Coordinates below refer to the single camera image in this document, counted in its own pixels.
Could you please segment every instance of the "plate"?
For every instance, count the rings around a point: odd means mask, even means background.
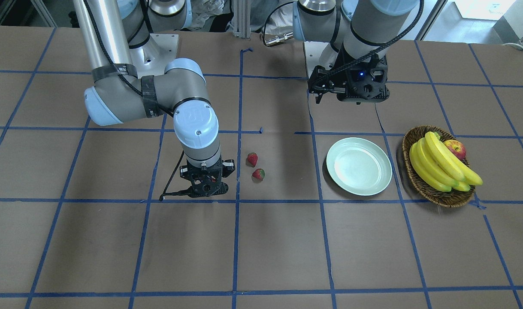
[[[326,167],[338,186],[363,196],[382,192],[393,176],[387,154],[375,143],[358,137],[334,143],[326,155]]]

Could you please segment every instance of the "fruit basket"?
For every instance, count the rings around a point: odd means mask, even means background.
[[[430,131],[438,131],[441,134],[440,140],[442,142],[448,139],[456,139],[451,133],[447,131],[431,126],[431,125],[420,125],[410,129],[402,139],[402,154],[404,155],[406,172],[410,182],[424,198],[427,198],[430,202],[433,202],[437,205],[443,207],[460,207],[467,204],[473,198],[475,194],[475,187],[471,186],[471,189],[468,192],[462,192],[452,189],[450,192],[441,192],[424,182],[420,176],[414,171],[412,164],[410,162],[410,147],[417,142],[419,139],[424,137],[425,133]],[[462,162],[469,166],[467,158],[463,159]]]

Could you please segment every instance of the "banana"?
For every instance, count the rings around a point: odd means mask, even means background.
[[[442,184],[441,182],[438,182],[435,178],[433,178],[420,164],[418,151],[420,146],[418,142],[414,143],[412,147],[410,147],[410,162],[412,166],[414,167],[414,170],[416,173],[420,176],[424,182],[426,182],[428,185],[432,186],[434,189],[441,191],[441,192],[450,192],[452,191],[451,186],[447,186]]]
[[[438,182],[441,182],[444,185],[451,186],[452,188],[459,186],[460,182],[455,180],[454,178],[448,176],[440,166],[438,166],[435,162],[435,160],[431,157],[431,155],[428,153],[429,150],[427,149],[427,143],[426,139],[422,137],[418,141],[418,147],[417,147],[417,153],[418,153],[418,159],[421,163],[421,165],[429,172],[433,178],[435,178]]]
[[[459,159],[456,158],[456,156],[454,156],[440,140],[437,139],[433,132],[426,133],[426,144],[432,157],[449,176],[459,182],[464,182],[466,180],[460,167],[448,155],[451,155],[458,161]]]
[[[466,177],[466,182],[473,186],[480,186],[483,184],[483,179],[481,176],[479,176],[477,173],[473,172],[473,170],[469,167],[467,167],[463,162],[460,161],[460,159],[456,158],[454,154],[451,151],[448,151],[446,155],[460,168],[464,176]]]
[[[471,190],[471,187],[467,182],[460,182],[460,184],[458,184],[457,186],[453,186],[452,188],[454,188],[454,190],[463,192],[468,192],[469,190]]]

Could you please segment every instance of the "brown table surface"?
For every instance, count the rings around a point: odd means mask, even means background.
[[[382,128],[374,104],[308,101],[302,42],[177,34],[237,171],[226,195],[160,203],[181,153],[171,118],[98,127],[80,31],[0,26],[0,308],[523,307],[522,51],[396,43]],[[465,144],[484,180],[468,205],[405,178],[396,151],[424,124]],[[383,192],[330,178],[326,153],[351,136],[391,159]]]

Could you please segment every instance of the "apple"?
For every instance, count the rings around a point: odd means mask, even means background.
[[[444,142],[444,145],[454,154],[454,156],[456,156],[456,158],[460,160],[465,159],[466,148],[460,141],[456,141],[455,139],[448,139]]]

